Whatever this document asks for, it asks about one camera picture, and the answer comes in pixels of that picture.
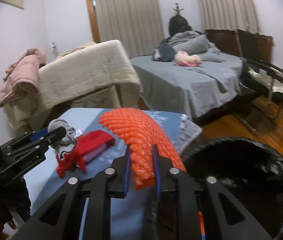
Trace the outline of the pink puffer jacket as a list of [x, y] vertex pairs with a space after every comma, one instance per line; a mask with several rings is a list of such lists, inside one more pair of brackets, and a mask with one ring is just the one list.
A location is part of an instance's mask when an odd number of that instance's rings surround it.
[[39, 92], [39, 69], [46, 60], [45, 52], [31, 48], [7, 68], [0, 88], [0, 107]]

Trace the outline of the coat rack with black bag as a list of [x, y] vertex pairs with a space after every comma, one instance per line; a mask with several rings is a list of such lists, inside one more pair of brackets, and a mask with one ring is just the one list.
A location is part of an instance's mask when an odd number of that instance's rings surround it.
[[178, 33], [184, 33], [185, 31], [191, 31], [192, 27], [189, 25], [188, 21], [181, 16], [180, 12], [183, 9], [180, 9], [178, 3], [175, 4], [175, 16], [169, 20], [169, 34], [171, 37]]

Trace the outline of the silver chair cushion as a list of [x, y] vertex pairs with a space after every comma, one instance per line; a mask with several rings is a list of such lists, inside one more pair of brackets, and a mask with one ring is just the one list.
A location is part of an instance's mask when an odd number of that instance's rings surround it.
[[251, 67], [248, 68], [248, 75], [266, 89], [266, 94], [269, 99], [274, 99], [275, 96], [283, 96], [283, 83], [276, 78], [266, 74], [259, 74]]

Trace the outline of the grey white sock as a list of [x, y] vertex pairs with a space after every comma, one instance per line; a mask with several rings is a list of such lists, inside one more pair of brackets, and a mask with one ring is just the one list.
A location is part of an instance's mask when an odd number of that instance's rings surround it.
[[68, 124], [66, 120], [54, 119], [48, 125], [48, 132], [52, 132], [60, 127], [63, 127], [66, 131], [65, 136], [52, 144], [56, 152], [56, 158], [58, 160], [64, 160], [66, 155], [70, 154], [77, 146], [76, 130]]

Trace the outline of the beige curtain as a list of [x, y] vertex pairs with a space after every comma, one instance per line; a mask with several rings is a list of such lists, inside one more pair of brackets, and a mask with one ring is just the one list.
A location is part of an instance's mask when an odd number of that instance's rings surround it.
[[253, 0], [198, 0], [204, 30], [241, 29], [260, 33]]
[[164, 39], [158, 0], [96, 0], [101, 42], [120, 40], [129, 57], [151, 55]]

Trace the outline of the orange foam net sleeve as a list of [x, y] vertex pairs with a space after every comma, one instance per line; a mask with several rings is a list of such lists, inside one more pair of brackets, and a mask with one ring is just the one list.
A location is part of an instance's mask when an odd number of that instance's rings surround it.
[[155, 185], [152, 146], [157, 145], [159, 155], [169, 158], [172, 165], [182, 171], [185, 166], [171, 140], [152, 117], [135, 108], [117, 108], [103, 113], [99, 124], [122, 139], [131, 151], [131, 170], [135, 189]]

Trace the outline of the black lined trash bin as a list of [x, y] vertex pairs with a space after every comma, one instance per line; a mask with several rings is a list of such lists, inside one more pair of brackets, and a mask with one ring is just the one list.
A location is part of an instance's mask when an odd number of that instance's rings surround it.
[[[283, 157], [247, 138], [217, 138], [182, 155], [185, 172], [202, 184], [215, 177], [270, 234], [283, 234]], [[174, 237], [174, 200], [158, 197], [159, 239]]]

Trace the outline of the dark wooden headboard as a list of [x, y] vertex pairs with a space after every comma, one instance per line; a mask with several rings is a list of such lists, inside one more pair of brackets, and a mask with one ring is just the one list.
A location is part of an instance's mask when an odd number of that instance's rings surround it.
[[[208, 40], [223, 53], [240, 56], [240, 50], [236, 40], [234, 30], [214, 30], [206, 29], [205, 35]], [[257, 48], [261, 60], [272, 62], [273, 38], [271, 36], [255, 34], [257, 38]]]

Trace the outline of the bed with grey sheet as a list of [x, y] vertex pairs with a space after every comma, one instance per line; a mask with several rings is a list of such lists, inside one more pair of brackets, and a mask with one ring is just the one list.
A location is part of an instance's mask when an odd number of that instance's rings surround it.
[[150, 110], [201, 118], [240, 94], [242, 61], [220, 53], [220, 62], [181, 67], [173, 62], [153, 61], [151, 56], [131, 58], [142, 85], [141, 98]]

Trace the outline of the pink plush toy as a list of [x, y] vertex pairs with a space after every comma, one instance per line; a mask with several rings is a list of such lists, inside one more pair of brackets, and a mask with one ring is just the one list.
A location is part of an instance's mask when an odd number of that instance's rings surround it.
[[199, 67], [202, 59], [198, 55], [189, 55], [185, 51], [179, 51], [174, 56], [174, 65], [182, 67]]

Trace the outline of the red cloth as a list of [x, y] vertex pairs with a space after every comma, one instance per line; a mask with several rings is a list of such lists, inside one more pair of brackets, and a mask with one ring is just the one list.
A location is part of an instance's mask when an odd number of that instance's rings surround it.
[[86, 165], [88, 163], [85, 163], [83, 156], [102, 144], [107, 144], [107, 148], [115, 144], [114, 137], [102, 130], [96, 130], [81, 135], [77, 138], [77, 141], [78, 143], [75, 149], [70, 154], [66, 155], [64, 160], [58, 160], [56, 158], [58, 162], [56, 173], [60, 178], [64, 178], [67, 171], [74, 171], [76, 168], [86, 173]]

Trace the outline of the right beige curtain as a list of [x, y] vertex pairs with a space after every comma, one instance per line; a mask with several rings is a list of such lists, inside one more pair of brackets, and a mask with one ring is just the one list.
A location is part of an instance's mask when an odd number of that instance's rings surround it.
[[204, 30], [241, 29], [260, 33], [253, 0], [198, 0]]

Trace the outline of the grey rolled duvet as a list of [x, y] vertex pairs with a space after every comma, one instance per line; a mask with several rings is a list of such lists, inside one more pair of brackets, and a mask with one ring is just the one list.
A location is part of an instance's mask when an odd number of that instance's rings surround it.
[[171, 37], [168, 41], [176, 52], [184, 51], [190, 56], [198, 55], [203, 62], [221, 63], [221, 51], [210, 42], [205, 34], [198, 31], [185, 31]]

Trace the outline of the left beige curtain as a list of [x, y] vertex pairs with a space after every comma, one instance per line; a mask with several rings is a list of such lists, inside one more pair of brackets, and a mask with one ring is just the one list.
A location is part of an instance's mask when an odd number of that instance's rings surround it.
[[129, 57], [151, 55], [164, 39], [158, 0], [96, 0], [101, 42], [120, 40]]

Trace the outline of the pink foam net sleeve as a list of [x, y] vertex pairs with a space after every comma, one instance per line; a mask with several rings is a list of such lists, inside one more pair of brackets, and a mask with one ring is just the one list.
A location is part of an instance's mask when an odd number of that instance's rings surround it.
[[90, 152], [87, 152], [83, 156], [83, 160], [85, 161], [85, 163], [89, 163], [90, 161], [95, 159], [97, 156], [102, 154], [106, 149], [107, 149], [107, 144], [102, 144], [101, 146], [97, 147], [96, 149], [94, 149]]

